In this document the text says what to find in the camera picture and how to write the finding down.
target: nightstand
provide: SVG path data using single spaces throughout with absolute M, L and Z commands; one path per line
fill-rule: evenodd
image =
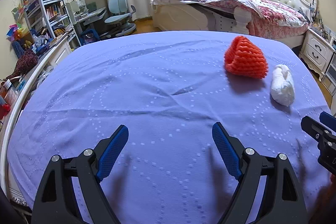
M 335 49 L 321 35 L 308 28 L 299 58 L 302 58 L 308 67 L 320 75 L 322 81 Z

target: red knitted hat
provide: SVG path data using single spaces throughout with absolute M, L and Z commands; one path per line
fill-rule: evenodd
M 232 74 L 257 79 L 265 78 L 268 64 L 260 48 L 245 36 L 237 36 L 225 56 L 225 69 Z

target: wooden floor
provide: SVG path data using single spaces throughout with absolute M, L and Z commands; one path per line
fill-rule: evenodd
M 153 20 L 151 18 L 144 18 L 144 19 L 136 20 L 135 24 L 136 24 L 136 31 L 133 34 L 160 32 L 161 31 L 159 28 L 155 28 L 153 26 Z M 323 96 L 324 96 L 324 98 L 325 98 L 325 100 L 326 100 L 326 102 L 327 102 L 327 104 L 330 108 L 333 97 L 328 92 L 326 87 L 319 81 L 319 76 L 311 70 L 310 70 L 310 73 L 313 75 L 315 81 L 319 85 L 319 87 L 322 91 L 322 94 L 323 94 Z

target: purple tablecloth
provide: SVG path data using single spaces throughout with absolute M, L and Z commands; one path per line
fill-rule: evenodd
M 264 80 L 227 74 L 223 54 L 235 36 L 148 33 L 75 50 L 38 88 L 10 140 L 8 161 L 29 206 L 52 155 L 78 156 L 124 124 L 128 143 L 101 183 L 121 223 L 217 223 L 237 185 L 211 136 L 220 121 L 261 155 L 287 154 L 310 208 L 329 177 L 300 121 L 328 112 L 325 99 L 280 42 L 249 37 L 268 61 Z M 292 70 L 296 98 L 289 108 L 270 98 L 277 64 Z M 75 191 L 84 220 L 91 221 L 78 181 Z

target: folded cloth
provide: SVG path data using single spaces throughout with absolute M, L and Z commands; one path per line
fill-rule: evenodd
M 245 36 L 237 36 L 225 52 L 225 69 L 232 74 L 265 78 L 268 64 L 260 48 Z
M 281 105 L 290 106 L 294 102 L 294 81 L 291 71 L 286 65 L 275 66 L 271 84 L 271 96 Z

